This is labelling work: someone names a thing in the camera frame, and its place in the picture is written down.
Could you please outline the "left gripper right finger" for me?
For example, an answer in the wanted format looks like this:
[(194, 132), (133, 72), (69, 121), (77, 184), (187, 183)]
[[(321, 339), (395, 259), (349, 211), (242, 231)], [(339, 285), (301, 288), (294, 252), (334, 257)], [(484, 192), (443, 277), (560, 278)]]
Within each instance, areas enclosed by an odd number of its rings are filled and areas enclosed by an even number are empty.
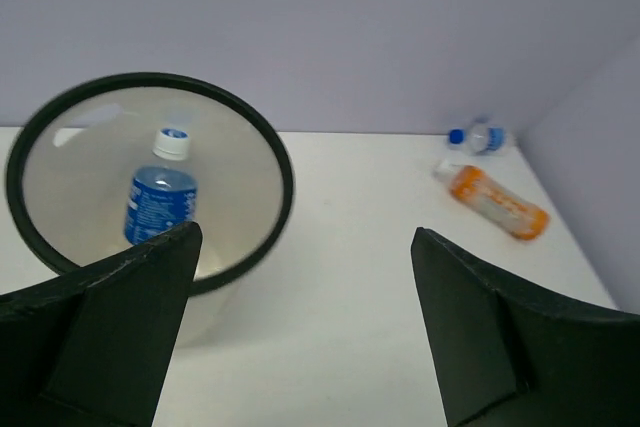
[(411, 245), (451, 426), (635, 426), (639, 318), (551, 291), (433, 230)]

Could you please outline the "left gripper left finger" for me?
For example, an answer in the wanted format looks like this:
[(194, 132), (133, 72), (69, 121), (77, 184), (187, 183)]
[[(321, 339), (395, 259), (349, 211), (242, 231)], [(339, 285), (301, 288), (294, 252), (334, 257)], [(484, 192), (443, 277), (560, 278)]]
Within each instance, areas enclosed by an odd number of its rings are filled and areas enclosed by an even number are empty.
[(187, 222), (2, 295), (2, 425), (151, 425), (201, 243)]

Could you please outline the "blue label water bottle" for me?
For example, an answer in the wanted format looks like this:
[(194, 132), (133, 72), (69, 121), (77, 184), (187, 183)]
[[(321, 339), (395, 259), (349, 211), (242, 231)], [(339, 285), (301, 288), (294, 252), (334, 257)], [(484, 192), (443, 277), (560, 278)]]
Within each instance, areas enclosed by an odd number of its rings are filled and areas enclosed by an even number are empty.
[(191, 221), (196, 212), (198, 181), (186, 166), (191, 137), (172, 127), (156, 133), (153, 161), (134, 172), (123, 234), (137, 245)]

